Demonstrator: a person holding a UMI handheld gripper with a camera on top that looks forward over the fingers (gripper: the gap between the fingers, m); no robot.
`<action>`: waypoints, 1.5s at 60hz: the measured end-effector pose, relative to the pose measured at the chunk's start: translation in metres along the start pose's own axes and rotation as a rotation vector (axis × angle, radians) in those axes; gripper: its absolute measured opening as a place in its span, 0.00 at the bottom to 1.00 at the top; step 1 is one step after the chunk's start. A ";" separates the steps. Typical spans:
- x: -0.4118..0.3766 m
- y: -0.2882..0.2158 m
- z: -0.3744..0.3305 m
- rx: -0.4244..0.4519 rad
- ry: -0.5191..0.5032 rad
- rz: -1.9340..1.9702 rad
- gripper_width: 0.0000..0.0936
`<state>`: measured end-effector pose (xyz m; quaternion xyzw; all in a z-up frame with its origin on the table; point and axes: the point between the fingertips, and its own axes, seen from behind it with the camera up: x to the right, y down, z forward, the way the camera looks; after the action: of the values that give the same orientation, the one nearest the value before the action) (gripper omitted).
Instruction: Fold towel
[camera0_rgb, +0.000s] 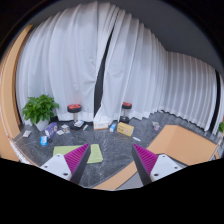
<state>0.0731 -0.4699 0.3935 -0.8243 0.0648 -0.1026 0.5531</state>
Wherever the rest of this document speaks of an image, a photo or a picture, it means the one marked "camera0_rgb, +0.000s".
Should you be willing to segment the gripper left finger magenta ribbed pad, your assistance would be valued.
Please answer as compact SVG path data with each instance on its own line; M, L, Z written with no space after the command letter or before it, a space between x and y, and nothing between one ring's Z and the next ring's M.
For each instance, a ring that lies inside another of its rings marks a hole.
M90 144L80 146L65 155L56 154L41 169L78 184L91 154Z

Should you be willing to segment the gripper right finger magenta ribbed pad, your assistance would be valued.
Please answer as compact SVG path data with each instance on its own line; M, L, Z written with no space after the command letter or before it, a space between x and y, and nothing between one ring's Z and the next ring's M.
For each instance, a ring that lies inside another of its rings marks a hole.
M166 154L156 155L137 144L132 145L132 156L143 185L181 170L181 167Z

